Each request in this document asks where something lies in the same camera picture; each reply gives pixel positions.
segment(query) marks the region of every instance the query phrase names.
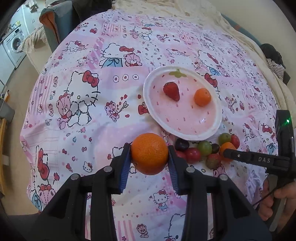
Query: plate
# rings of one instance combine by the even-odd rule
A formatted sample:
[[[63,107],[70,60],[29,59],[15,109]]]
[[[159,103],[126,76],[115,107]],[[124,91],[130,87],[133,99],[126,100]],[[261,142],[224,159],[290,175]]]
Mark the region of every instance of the plate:
[[[165,83],[171,81],[179,88],[177,102],[163,92]],[[193,100],[200,88],[206,88],[212,96],[205,107]],[[222,121],[221,101],[214,88],[197,73],[183,67],[163,66],[153,70],[144,82],[143,98],[152,118],[184,140],[205,140],[216,133]]]

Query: washing machine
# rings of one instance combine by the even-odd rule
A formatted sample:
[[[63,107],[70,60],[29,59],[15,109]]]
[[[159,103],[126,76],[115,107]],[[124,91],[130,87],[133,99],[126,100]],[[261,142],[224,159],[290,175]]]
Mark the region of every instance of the washing machine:
[[[20,46],[24,38],[25,36],[19,26],[3,41],[3,47],[15,68],[20,65],[21,61],[26,56],[24,52],[17,51],[17,48]]]

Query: striped cloth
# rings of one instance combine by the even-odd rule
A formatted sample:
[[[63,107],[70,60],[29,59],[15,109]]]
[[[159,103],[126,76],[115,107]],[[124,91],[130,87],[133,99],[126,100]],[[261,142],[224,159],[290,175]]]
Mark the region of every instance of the striped cloth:
[[[280,80],[283,80],[285,68],[281,64],[277,64],[270,58],[267,58],[266,60],[271,71],[275,73]]]

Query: pink bedsheet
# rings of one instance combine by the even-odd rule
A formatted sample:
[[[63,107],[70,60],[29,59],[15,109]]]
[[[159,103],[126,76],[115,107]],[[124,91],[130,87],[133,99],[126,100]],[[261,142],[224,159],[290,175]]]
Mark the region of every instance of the pink bedsheet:
[[[141,133],[173,144],[175,137],[150,117],[142,97],[146,76],[170,64],[195,70],[215,88],[223,119],[209,141],[228,132],[240,138],[239,150],[277,153],[275,98],[236,40],[202,23],[104,12],[66,37],[32,90],[20,140],[31,164],[27,194],[39,210],[71,174],[95,173]],[[264,168],[236,161],[217,170],[204,161],[195,167],[207,175],[226,173],[251,203],[260,199]],[[118,240],[181,237],[186,196],[175,194],[167,168],[145,176],[132,166],[123,194],[112,198]]]

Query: orange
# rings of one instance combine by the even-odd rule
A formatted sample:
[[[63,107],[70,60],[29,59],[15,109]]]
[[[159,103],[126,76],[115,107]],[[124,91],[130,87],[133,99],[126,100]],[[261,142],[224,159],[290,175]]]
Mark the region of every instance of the orange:
[[[199,106],[206,106],[211,99],[211,94],[206,88],[198,89],[194,94],[194,102]]]
[[[224,144],[222,144],[222,145],[220,146],[219,154],[220,154],[220,157],[222,158],[222,160],[223,160],[223,161],[227,161],[227,162],[232,162],[232,161],[233,161],[232,159],[225,158],[225,157],[223,156],[223,152],[225,151],[225,149],[236,150],[236,148],[234,147],[234,145],[233,145],[231,142],[225,142]]]
[[[168,147],[160,136],[154,133],[141,134],[131,144],[132,163],[145,175],[161,172],[168,161]]]

